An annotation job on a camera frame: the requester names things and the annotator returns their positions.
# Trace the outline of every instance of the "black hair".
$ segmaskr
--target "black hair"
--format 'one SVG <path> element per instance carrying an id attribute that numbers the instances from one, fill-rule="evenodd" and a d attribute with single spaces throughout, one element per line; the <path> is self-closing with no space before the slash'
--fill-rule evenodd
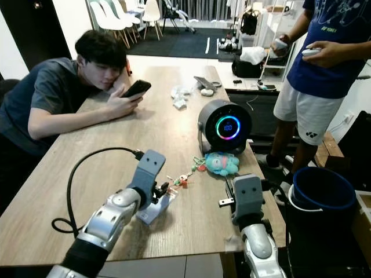
<path id="1" fill-rule="evenodd" d="M 121 70 L 126 66 L 126 51 L 123 43 L 108 33 L 86 31 L 76 42 L 75 49 L 87 62 Z"/>

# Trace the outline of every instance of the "white remote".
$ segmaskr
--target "white remote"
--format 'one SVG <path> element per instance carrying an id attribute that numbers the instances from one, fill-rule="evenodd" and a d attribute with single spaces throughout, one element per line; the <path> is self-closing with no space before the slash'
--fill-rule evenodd
<path id="1" fill-rule="evenodd" d="M 313 56 L 321 52 L 321 48 L 312 48 L 312 49 L 306 49 L 302 51 L 302 54 L 304 57 Z"/>
<path id="2" fill-rule="evenodd" d="M 280 39 L 275 39 L 274 42 L 276 43 L 276 49 L 284 49 L 288 46 L 287 43 L 282 42 Z"/>

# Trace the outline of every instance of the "blue bucket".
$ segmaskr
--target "blue bucket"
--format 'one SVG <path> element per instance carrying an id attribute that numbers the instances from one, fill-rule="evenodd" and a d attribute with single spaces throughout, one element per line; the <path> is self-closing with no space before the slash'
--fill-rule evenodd
<path id="1" fill-rule="evenodd" d="M 294 175 L 291 204 L 303 211 L 345 211 L 355 203 L 353 186 L 328 169 L 306 167 Z"/>

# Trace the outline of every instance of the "round speaker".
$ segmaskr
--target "round speaker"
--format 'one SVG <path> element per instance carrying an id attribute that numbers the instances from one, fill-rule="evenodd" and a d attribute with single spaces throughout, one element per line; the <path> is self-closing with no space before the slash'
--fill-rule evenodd
<path id="1" fill-rule="evenodd" d="M 213 100 L 202 108 L 198 116 L 198 126 L 199 132 L 206 137 L 210 145 L 210 150 L 202 150 L 203 153 L 241 153 L 251 131 L 251 117 L 236 103 Z"/>

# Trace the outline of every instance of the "curtain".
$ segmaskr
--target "curtain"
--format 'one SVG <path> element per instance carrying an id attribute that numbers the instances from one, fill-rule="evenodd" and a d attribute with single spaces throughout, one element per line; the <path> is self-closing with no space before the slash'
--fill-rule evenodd
<path id="1" fill-rule="evenodd" d="M 226 20 L 231 18 L 230 8 L 227 7 L 227 0 L 172 0 L 173 6 L 178 4 L 179 9 L 185 11 L 190 19 Z M 163 12 L 165 3 L 158 0 L 160 12 Z"/>

